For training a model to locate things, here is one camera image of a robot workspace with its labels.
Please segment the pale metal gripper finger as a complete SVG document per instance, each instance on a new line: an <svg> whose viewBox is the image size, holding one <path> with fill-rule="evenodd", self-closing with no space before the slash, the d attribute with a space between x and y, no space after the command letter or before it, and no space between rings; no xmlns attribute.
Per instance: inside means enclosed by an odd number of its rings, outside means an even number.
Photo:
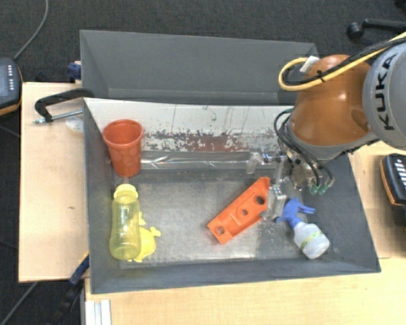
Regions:
<svg viewBox="0 0 406 325"><path fill-rule="evenodd" d="M267 208L261 212L263 220L273 220L281 216L287 196L279 186L270 186L267 194Z"/></svg>
<svg viewBox="0 0 406 325"><path fill-rule="evenodd" d="M246 173L253 174L259 166L272 165L281 162L281 155L277 152L251 152L246 163Z"/></svg>

